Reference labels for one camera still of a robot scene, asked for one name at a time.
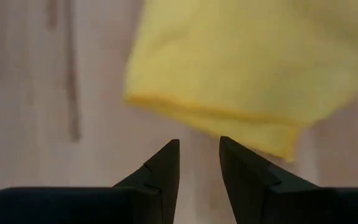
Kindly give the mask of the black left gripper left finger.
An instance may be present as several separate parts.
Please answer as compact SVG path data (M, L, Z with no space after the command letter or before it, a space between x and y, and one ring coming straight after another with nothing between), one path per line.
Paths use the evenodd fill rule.
M172 139L112 187L0 190L0 224L173 224L180 142Z

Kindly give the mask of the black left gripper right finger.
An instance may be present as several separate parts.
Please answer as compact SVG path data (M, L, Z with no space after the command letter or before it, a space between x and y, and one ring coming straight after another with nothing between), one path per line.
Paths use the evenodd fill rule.
M219 140L237 224L358 224L358 187L320 187L229 137Z

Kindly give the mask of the yellow towel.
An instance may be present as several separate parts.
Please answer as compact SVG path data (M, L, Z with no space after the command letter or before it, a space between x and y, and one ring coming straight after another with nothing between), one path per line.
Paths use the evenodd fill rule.
M358 0L145 0L125 99L294 159L358 94Z

